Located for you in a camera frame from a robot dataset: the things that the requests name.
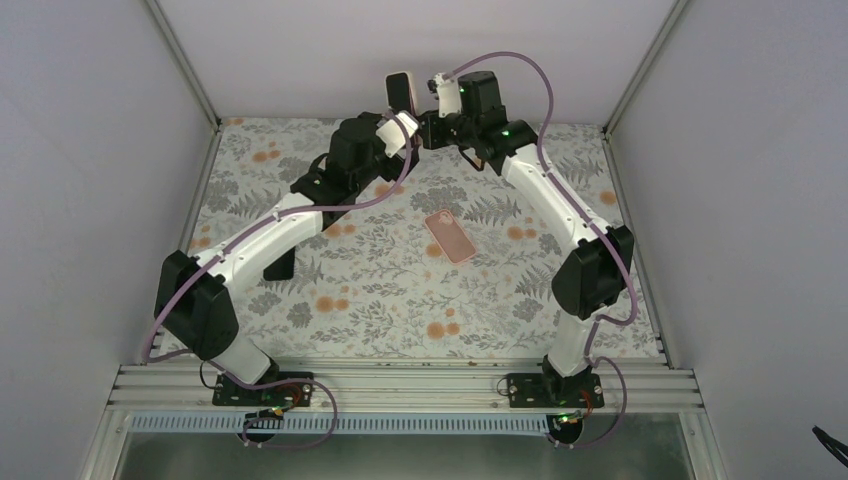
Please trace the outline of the black smartphone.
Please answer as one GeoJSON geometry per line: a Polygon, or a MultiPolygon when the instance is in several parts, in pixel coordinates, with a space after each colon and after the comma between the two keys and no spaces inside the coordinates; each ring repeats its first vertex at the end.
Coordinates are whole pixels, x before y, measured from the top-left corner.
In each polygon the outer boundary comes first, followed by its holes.
{"type": "Polygon", "coordinates": [[[408,72],[402,71],[387,75],[385,77],[385,90],[388,107],[393,112],[413,113],[414,99],[408,72]]]}
{"type": "Polygon", "coordinates": [[[263,270],[262,278],[268,282],[288,281],[294,277],[296,248],[293,247],[263,270]]]}

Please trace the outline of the pink phone case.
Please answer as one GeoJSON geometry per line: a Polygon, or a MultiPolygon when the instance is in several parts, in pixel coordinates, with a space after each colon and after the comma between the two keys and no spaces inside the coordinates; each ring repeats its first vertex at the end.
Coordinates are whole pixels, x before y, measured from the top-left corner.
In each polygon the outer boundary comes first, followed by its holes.
{"type": "Polygon", "coordinates": [[[427,216],[424,224],[451,264],[462,264],[477,254],[470,236],[450,210],[442,209],[427,216]]]}

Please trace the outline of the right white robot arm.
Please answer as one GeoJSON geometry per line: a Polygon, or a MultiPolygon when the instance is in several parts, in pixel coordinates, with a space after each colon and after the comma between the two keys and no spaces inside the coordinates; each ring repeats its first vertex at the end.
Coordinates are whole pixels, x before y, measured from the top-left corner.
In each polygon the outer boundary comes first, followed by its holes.
{"type": "Polygon", "coordinates": [[[571,318],[560,323],[541,374],[544,399],[565,407],[592,374],[590,337],[605,317],[603,308],[632,284],[633,234],[625,226],[611,226],[568,185],[544,150],[541,133],[524,120],[508,118],[493,72],[439,73],[427,86],[438,107],[419,116],[424,148],[473,150],[472,165],[490,166],[517,189],[565,255],[551,291],[571,318]]]}

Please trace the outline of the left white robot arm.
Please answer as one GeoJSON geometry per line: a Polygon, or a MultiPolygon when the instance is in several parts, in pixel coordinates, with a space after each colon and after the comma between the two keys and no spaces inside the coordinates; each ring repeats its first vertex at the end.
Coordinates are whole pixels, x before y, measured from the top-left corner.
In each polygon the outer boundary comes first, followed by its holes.
{"type": "Polygon", "coordinates": [[[230,238],[195,254],[177,250],[162,264],[155,329],[176,337],[188,353],[223,370],[255,405],[278,391],[276,364],[240,332],[234,294],[259,278],[290,279],[298,244],[352,210],[376,202],[358,197],[377,178],[397,190],[417,154],[419,122],[400,111],[363,113],[340,123],[327,152],[314,159],[288,194],[230,238]]]}

